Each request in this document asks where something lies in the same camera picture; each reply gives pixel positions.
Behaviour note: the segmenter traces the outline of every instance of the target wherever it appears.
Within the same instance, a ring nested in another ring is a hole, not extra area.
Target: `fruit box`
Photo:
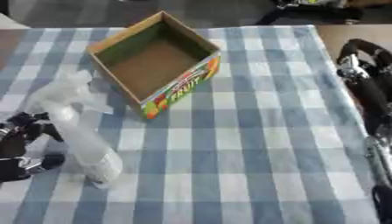
[[[219,48],[161,11],[87,48],[129,105],[148,119],[219,69]]]

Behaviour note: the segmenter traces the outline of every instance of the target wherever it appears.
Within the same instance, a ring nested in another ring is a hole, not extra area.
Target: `floor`
[[[270,0],[10,0],[11,17],[31,27],[119,27],[168,11],[194,28],[252,25]],[[392,6],[367,10],[364,23],[392,23]],[[280,19],[276,24],[320,24]]]

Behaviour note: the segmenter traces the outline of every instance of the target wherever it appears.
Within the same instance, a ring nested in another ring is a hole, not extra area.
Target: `tablecloth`
[[[85,47],[119,30],[27,31],[0,75],[1,115],[60,74],[94,73]],[[0,223],[376,223],[358,114],[314,27],[197,32],[220,47],[220,71],[157,119],[103,81],[94,95],[114,114],[78,107],[123,159],[113,188],[68,153],[61,169],[1,185]],[[29,148],[43,151],[67,147]]]

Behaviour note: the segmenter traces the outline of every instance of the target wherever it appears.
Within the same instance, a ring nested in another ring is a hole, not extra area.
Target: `spray bottle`
[[[63,137],[86,175],[99,188],[106,188],[123,170],[123,161],[98,133],[79,121],[71,103],[111,113],[112,108],[100,104],[88,90],[91,74],[79,71],[67,74],[33,93],[25,105],[26,113],[47,112],[52,124]]]

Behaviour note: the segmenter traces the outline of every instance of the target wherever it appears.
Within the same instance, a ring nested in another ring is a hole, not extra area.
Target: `fruit illustration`
[[[208,61],[208,75],[204,78],[204,80],[208,80],[213,74],[215,74],[218,71],[219,68],[219,61],[220,57],[216,57]]]
[[[148,119],[153,119],[157,116],[159,109],[153,101],[148,101],[144,107],[144,113]]]
[[[157,96],[157,98],[155,98],[154,102],[155,102],[155,104],[159,105],[159,103],[160,103],[162,100],[164,100],[164,99],[166,99],[166,94],[165,94],[165,93],[163,93],[163,94]]]
[[[159,109],[167,109],[167,108],[168,108],[168,106],[167,106],[167,100],[166,100],[166,99],[162,100],[162,101],[157,105],[157,107],[158,107]]]

